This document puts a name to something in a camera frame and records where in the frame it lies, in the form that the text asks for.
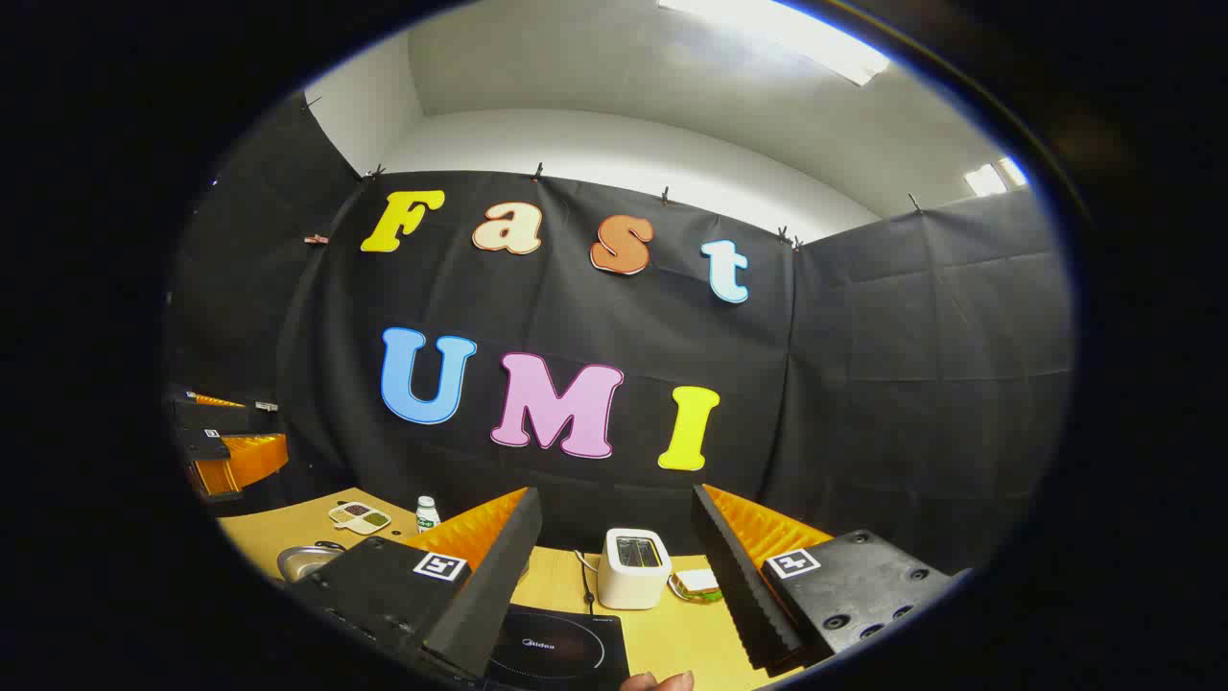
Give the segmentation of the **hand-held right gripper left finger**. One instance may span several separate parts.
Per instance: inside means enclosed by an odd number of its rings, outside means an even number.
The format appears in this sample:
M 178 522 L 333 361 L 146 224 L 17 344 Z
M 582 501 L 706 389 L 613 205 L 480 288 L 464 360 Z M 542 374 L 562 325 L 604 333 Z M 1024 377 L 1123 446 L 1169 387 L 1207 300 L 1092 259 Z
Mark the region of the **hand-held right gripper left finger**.
M 542 524 L 538 488 L 518 488 L 403 542 L 365 538 L 289 593 L 416 673 L 473 682 L 485 674 Z

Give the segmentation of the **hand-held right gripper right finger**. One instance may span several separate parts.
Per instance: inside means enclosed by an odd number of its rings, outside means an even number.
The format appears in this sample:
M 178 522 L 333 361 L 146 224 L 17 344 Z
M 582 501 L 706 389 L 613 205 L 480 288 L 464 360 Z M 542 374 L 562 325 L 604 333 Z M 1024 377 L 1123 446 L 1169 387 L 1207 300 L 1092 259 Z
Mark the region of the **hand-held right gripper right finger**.
M 749 663 L 769 677 L 860 647 L 957 581 L 872 531 L 828 535 L 706 484 L 693 488 L 693 527 Z

